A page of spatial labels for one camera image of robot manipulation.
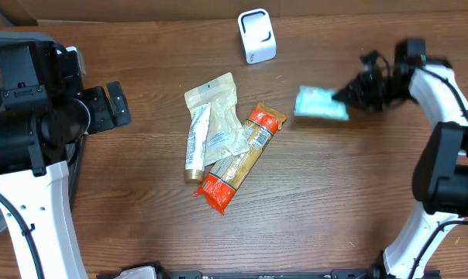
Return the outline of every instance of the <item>light blue cloth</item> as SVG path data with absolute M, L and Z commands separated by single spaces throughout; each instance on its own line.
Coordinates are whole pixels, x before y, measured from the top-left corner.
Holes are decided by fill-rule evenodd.
M 332 100 L 335 93 L 336 91 L 332 89 L 300 86 L 296 97 L 294 116 L 349 120 L 346 105 Z

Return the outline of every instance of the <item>clear plastic bag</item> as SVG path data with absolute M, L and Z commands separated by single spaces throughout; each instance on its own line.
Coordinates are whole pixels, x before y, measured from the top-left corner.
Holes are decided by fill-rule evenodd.
M 205 166 L 249 150 L 243 127 L 236 116 L 236 84 L 227 73 L 184 94 L 191 117 L 194 108 L 211 103 Z

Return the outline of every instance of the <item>white tube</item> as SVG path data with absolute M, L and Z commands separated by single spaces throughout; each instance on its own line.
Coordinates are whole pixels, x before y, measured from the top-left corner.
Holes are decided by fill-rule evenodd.
M 205 171 L 206 137 L 210 126 L 211 103 L 193 108 L 193 120 L 189 128 L 188 148 L 186 150 L 187 183 L 201 183 Z

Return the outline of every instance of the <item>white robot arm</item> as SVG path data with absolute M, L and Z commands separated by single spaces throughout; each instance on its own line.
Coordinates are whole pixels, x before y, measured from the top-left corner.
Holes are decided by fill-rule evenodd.
M 425 69 L 447 79 L 459 92 L 459 96 L 468 111 L 468 101 L 458 89 L 452 69 L 442 65 L 427 65 Z M 455 96 L 448 86 L 438 78 L 425 71 L 416 70 L 411 77 L 409 90 L 412 98 L 418 102 L 433 126 L 438 122 L 456 122 L 461 126 L 468 126 L 467 119 L 463 116 Z M 454 220 L 463 220 L 463 218 L 460 218 L 457 214 L 444 212 L 436 212 L 430 215 L 425 212 L 423 204 L 417 201 L 413 212 L 396 240 L 384 251 L 386 272 L 398 279 L 408 278 L 414 266 L 415 258 L 435 229 L 445 222 Z M 455 225 L 447 226 L 437 234 L 420 259 L 413 278 L 423 277 L 428 260 L 454 227 Z
M 0 208 L 21 277 L 88 278 L 69 206 L 65 146 L 130 124 L 126 97 L 118 82 L 107 84 L 109 97 L 102 87 L 84 89 L 84 62 L 74 47 L 6 37 L 0 42 Z

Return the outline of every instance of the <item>orange wrapper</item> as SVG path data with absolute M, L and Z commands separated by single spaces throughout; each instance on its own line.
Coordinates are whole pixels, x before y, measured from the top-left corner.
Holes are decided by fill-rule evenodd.
M 244 178 L 286 120 L 283 113 L 258 103 L 243 125 L 249 151 L 217 161 L 194 196 L 204 195 L 213 208 L 224 214 Z

